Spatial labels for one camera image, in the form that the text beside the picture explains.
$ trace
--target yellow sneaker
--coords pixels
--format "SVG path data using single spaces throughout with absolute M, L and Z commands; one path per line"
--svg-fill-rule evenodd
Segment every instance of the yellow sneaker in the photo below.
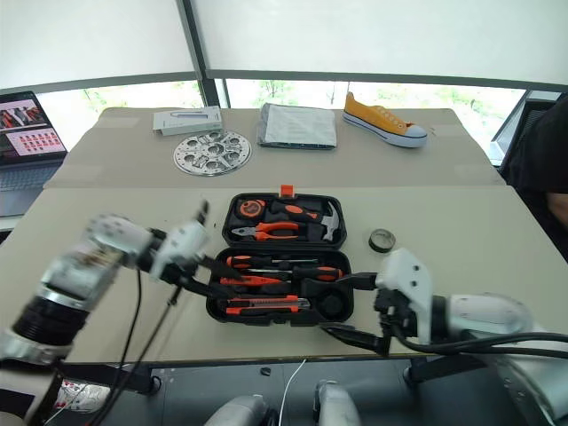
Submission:
M 355 100 L 353 93 L 347 93 L 343 118 L 363 129 L 371 130 L 382 140 L 405 148 L 418 148 L 426 144 L 428 134 L 414 124 L 405 122 L 383 106 L 367 106 Z

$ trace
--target white cable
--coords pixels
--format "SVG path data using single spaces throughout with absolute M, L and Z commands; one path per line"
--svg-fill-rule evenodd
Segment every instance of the white cable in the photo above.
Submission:
M 300 368 L 302 368 L 304 366 L 305 361 L 306 360 L 302 361 L 302 364 L 300 364 L 300 367 L 298 367 L 296 369 L 296 371 L 288 379 L 288 383 L 286 383 L 286 388 L 284 388 L 284 395 L 282 396 L 282 404 L 280 405 L 280 416 L 278 417 L 278 426 L 282 426 L 282 413 L 284 413 L 284 403 L 286 402 L 286 394 L 288 393 L 288 386 L 292 383 L 292 381 L 294 380 L 294 377 L 296 377 L 298 371 L 300 371 Z
M 49 419 L 47 419 L 47 420 L 45 421 L 45 423 L 43 424 L 43 426 L 45 426 L 47 423 L 49 423 L 50 421 L 52 421 L 55 417 L 57 417 L 57 416 L 58 416 L 63 410 L 65 410 L 68 406 L 70 406 L 71 404 L 73 404 L 73 402 L 77 399 L 77 397 L 78 397 L 79 395 L 81 395 L 81 392 L 83 392 L 86 387 L 87 387 L 87 384 L 84 384 L 83 387 L 81 388 L 81 390 L 79 390 L 79 391 L 75 394 L 75 396 L 74 396 L 69 402 L 66 402 L 65 405 L 57 411 L 57 413 L 55 413 L 52 417 L 50 417 Z

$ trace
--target person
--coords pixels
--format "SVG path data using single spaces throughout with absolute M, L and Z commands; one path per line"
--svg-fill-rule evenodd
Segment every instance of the person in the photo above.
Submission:
M 568 96 L 519 139 L 505 178 L 568 262 Z

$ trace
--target claw hammer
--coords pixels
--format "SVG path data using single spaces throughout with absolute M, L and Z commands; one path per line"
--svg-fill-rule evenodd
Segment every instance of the claw hammer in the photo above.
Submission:
M 286 213 L 290 219 L 297 220 L 298 222 L 316 222 L 326 227 L 326 234 L 323 240 L 332 241 L 334 231 L 339 227 L 339 215 L 331 202 L 327 202 L 331 210 L 331 216 L 323 216 L 321 213 L 316 213 L 303 209 L 292 204 L 284 204 L 283 202 L 274 201 L 271 206 L 272 213 Z

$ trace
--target table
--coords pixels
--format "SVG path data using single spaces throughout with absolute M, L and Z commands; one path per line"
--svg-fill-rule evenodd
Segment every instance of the table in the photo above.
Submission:
M 414 252 L 429 268 L 436 294 L 493 291 L 527 304 L 540 324 L 566 333 L 568 265 L 508 186 L 301 188 L 302 193 L 337 197 L 348 237 L 342 251 L 354 272 L 380 271 L 384 255 L 367 245 L 376 227 L 392 231 L 397 247 Z M 48 263 L 74 244 L 90 217 L 124 214 L 147 227 L 169 229 L 193 216 L 201 199 L 210 202 L 207 247 L 214 256 L 226 247 L 221 226 L 235 189 L 60 188 L 43 191 L 0 249 L 3 297 L 0 327 L 8 327 L 36 290 Z M 200 280 L 208 274 L 201 270 Z M 135 275 L 122 270 L 88 325 L 75 341 L 70 362 L 120 358 L 135 303 Z M 141 351 L 172 287 L 144 278 L 144 301 L 129 358 Z M 378 332 L 374 293 L 355 292 L 347 321 Z M 286 357 L 371 356 L 317 327 L 221 324 L 209 317 L 201 296 L 183 293 L 146 359 L 212 361 Z M 398 343 L 393 353 L 406 353 Z
M 173 150 L 183 135 L 152 132 L 153 113 L 168 109 L 108 108 L 46 187 L 504 185 L 451 109 L 394 110 L 428 131 L 428 145 L 421 149 L 389 145 L 335 111 L 337 148 L 332 151 L 261 148 L 258 110 L 222 110 L 225 128 L 248 138 L 253 154 L 242 169 L 214 179 L 185 174 L 174 165 Z

